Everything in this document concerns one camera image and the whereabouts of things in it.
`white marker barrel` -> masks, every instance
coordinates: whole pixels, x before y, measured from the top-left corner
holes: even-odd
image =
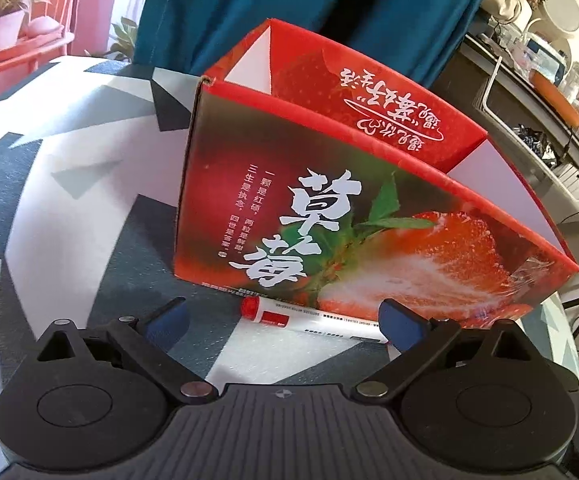
[[[296,332],[387,343],[376,321],[341,316],[269,298],[258,296],[244,298],[241,303],[241,314],[255,323],[288,328]]]

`red cardboard box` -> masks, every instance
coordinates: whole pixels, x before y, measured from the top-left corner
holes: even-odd
[[[487,133],[378,62],[268,20],[199,87],[176,276],[377,319],[485,327],[579,270]]]

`teal curtain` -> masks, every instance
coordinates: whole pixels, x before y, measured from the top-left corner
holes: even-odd
[[[336,0],[146,0],[134,61],[200,75],[266,18],[319,31]],[[429,86],[481,0],[377,0],[348,46]]]

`screw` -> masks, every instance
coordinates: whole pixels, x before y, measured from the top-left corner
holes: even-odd
[[[214,387],[205,381],[192,381],[181,386],[181,393],[185,397],[207,397],[213,390]]]
[[[363,397],[371,397],[377,399],[387,395],[388,387],[378,381],[365,381],[356,386],[356,391]]]

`kitchen counter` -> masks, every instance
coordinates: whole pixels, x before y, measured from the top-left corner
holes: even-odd
[[[431,90],[487,129],[537,194],[543,196],[553,183],[547,178],[547,168],[529,153],[522,153],[524,150],[510,142],[509,135],[499,126],[493,126],[492,120],[478,107],[496,61],[497,57],[489,49],[468,35]],[[579,168],[579,140],[572,135],[571,128],[529,83],[504,64],[493,85],[489,106],[512,128],[523,124],[547,133],[554,151],[563,157],[567,150],[567,160]],[[553,216],[557,222],[562,219]]]

